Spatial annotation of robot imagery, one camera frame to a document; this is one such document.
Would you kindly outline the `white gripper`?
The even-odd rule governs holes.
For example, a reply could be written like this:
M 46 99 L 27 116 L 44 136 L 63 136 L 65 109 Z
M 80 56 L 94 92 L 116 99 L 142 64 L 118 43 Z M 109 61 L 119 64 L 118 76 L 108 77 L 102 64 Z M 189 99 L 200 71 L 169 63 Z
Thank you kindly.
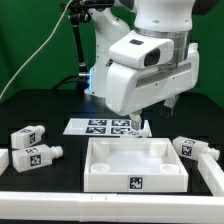
M 106 105 L 113 112 L 131 119 L 134 130 L 141 128 L 141 116 L 134 112 L 165 100 L 163 113 L 173 115 L 179 94 L 193 88 L 198 79 L 198 45 L 191 43 L 187 58 L 176 69 L 166 71 L 174 56 L 172 39 L 151 38 L 129 32 L 109 49 Z

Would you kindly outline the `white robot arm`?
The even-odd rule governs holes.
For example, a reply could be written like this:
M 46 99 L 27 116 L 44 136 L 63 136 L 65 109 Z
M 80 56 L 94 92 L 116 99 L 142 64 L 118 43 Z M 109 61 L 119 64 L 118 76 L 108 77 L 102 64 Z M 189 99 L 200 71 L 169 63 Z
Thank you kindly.
M 92 8 L 96 62 L 88 94 L 128 115 L 136 130 L 144 108 L 160 101 L 172 108 L 198 79 L 198 45 L 189 41 L 192 17 L 209 13 L 220 1 L 114 0 L 136 14 L 133 28 L 110 8 Z

